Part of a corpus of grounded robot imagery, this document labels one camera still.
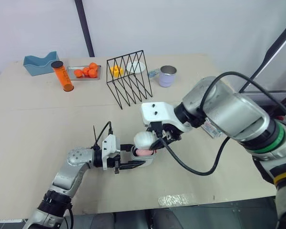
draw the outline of pink object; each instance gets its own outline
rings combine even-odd
[[[148,149],[137,149],[135,151],[137,156],[149,156],[153,154],[153,150],[148,150]]]

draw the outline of wire dish rack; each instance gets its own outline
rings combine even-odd
[[[106,82],[121,109],[153,96],[143,50],[107,60]]]

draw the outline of blue tray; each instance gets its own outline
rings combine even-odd
[[[41,75],[46,73],[52,73],[53,69],[51,63],[58,61],[58,55],[56,51],[50,52],[45,58],[39,58],[37,56],[25,56],[23,66],[28,70],[31,76]]]

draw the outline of orange cylinder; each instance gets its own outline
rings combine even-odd
[[[64,91],[66,91],[66,92],[72,91],[74,89],[74,86],[72,85],[71,80],[68,76],[68,73],[67,73],[65,67],[63,66],[63,62],[62,61],[54,61],[51,64],[51,67],[53,68],[53,70],[55,71],[55,73],[57,75],[57,78],[61,82],[61,85],[62,85]]]

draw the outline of beige tabletop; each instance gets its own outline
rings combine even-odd
[[[70,65],[106,58],[65,60]],[[217,75],[203,54],[147,56],[149,70],[171,64],[178,70],[169,88],[151,80],[153,98],[179,104],[203,77]],[[30,76],[22,62],[13,62],[0,76],[0,219],[27,218],[48,190],[68,151],[93,144],[93,125],[99,132],[112,121],[122,144],[133,143],[144,130],[140,104],[121,110],[106,86],[106,71],[98,81],[75,81],[64,92],[54,73]],[[201,128],[172,143],[177,155],[196,170],[211,168],[223,138],[212,139]],[[86,172],[73,198],[74,214],[196,205],[275,195],[251,156],[235,141],[226,145],[217,170],[200,177],[180,167],[166,150],[159,150],[148,167],[121,171],[94,168]]]

